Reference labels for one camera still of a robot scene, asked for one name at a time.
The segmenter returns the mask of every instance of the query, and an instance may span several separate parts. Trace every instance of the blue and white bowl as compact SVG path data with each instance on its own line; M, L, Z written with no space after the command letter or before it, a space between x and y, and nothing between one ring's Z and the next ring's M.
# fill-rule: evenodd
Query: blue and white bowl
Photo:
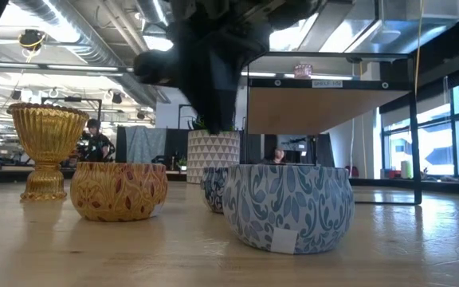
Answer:
M244 243L284 254L332 250L354 217L348 171L333 167L229 167L223 211Z
M228 175L228 167L205 167L200 182L205 204L215 213L222 213L222 194Z

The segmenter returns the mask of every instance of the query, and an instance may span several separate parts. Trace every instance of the woman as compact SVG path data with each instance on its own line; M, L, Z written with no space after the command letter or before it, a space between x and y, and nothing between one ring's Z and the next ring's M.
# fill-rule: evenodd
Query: woman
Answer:
M86 160L90 162L106 162L109 156L115 151L115 146L107 136L100 133L100 122L90 119L86 124L89 133L92 135L88 141Z
M265 158L263 164L286 164L284 159L284 150L280 147L275 147L273 153Z

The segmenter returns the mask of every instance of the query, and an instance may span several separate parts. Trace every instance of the floral patterned bowl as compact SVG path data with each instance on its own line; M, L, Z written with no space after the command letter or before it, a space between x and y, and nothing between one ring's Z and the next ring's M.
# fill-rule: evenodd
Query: floral patterned bowl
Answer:
M70 187L80 216L102 222L156 216L166 194L166 166L162 164L78 163Z
M215 213L222 213L222 193L228 167L205 167L200 182L203 202Z
M334 249L355 209L348 171L333 167L229 167L223 196L224 215L241 241L284 254Z

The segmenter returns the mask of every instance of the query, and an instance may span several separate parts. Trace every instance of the gold pedestal bowl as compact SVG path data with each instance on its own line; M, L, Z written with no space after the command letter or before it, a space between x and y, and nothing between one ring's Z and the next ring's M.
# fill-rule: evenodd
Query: gold pedestal bowl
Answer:
M88 114L49 104L12 104L9 110L21 145L35 162L21 199L65 198L59 163L75 148Z
M83 218L127 222L158 215L167 194L166 166L78 163L70 199Z

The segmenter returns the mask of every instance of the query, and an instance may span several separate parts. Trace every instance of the orange patterned bowl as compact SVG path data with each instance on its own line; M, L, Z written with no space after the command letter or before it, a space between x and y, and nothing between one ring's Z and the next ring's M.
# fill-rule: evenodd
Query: orange patterned bowl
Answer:
M159 214L167 194L166 166L141 163L78 163L70 186L80 216L126 222Z

